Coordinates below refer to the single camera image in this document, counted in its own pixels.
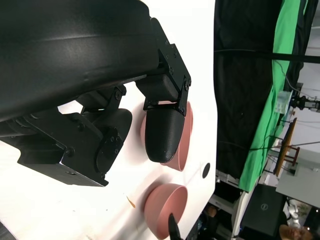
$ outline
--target white tabletop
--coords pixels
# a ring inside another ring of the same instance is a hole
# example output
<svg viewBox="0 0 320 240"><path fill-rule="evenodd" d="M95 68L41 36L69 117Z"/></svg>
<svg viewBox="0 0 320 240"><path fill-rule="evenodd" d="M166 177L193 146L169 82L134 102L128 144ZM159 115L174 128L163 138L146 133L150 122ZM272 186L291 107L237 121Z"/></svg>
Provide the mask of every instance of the white tabletop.
<svg viewBox="0 0 320 240"><path fill-rule="evenodd" d="M185 238L215 189L217 107L213 84L214 0L145 0L150 16L175 43L191 75L193 130L183 172L148 160L140 141L144 96L134 82L120 107L132 112L130 132L106 187L66 185L17 164L20 152L0 142L0 220L19 240L152 240L142 214L145 196L161 183L188 189L179 222ZM60 108L78 112L73 102ZM202 172L211 164L208 176Z"/></svg>

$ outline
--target floor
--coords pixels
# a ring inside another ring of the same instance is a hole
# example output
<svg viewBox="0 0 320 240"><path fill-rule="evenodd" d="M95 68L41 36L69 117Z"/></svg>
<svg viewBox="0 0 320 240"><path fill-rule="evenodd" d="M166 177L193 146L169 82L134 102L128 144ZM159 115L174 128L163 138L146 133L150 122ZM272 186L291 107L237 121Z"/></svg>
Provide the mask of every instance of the floor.
<svg viewBox="0 0 320 240"><path fill-rule="evenodd" d="M16 238L0 222L0 240L16 240Z"/></svg>

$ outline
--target person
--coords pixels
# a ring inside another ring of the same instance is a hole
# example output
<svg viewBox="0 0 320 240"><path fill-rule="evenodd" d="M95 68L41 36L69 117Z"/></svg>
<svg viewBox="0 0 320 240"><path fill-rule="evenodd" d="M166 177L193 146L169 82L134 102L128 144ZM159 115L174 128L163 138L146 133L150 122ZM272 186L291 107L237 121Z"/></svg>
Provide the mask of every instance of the person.
<svg viewBox="0 0 320 240"><path fill-rule="evenodd" d="M275 237L276 240L320 240L318 234L309 231L305 227L288 226L287 217L284 212L281 213L279 219L279 231Z"/></svg>

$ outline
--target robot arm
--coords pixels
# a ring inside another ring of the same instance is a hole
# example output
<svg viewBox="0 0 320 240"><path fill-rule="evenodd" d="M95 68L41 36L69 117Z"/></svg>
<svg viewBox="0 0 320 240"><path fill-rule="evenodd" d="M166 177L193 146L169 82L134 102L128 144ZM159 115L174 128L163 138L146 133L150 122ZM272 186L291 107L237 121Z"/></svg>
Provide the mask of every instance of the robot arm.
<svg viewBox="0 0 320 240"><path fill-rule="evenodd" d="M145 147L166 163L182 136L191 77L138 0L30 0L0 7L0 141L66 184L106 186L129 133L125 83L145 96ZM77 100L82 112L57 106ZM158 104L170 101L173 104Z"/></svg>

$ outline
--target pink bowl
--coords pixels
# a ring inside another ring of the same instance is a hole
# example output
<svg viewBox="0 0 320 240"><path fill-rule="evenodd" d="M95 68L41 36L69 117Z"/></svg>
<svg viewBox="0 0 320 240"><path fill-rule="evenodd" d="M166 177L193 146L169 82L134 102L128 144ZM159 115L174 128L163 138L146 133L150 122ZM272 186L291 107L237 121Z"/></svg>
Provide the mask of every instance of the pink bowl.
<svg viewBox="0 0 320 240"><path fill-rule="evenodd" d="M144 117L141 125L141 130L140 130L140 137L143 145L145 145L146 118L147 116ZM192 128L193 128L193 112L192 112L190 102L187 102L186 116L184 118L184 126L183 126L182 136L181 136L178 149L175 155L173 156L173 158L169 162L161 163L161 165L168 166L180 172L182 172L185 169L187 158L188 158Z"/></svg>
<svg viewBox="0 0 320 240"><path fill-rule="evenodd" d="M155 188L146 200L144 218L151 232L158 239L169 236L170 214L178 223L185 211L188 190L185 186L166 183Z"/></svg>

